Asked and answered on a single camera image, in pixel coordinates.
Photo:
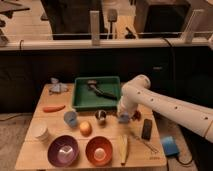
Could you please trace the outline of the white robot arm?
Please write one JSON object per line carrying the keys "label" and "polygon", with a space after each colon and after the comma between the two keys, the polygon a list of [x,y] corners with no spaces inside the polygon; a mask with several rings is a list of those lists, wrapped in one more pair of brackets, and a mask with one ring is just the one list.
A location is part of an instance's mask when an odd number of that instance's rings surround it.
{"label": "white robot arm", "polygon": [[131,118],[139,105],[145,105],[213,143],[213,109],[155,93],[150,86],[150,79],[142,74],[126,82],[121,89],[117,116]]}

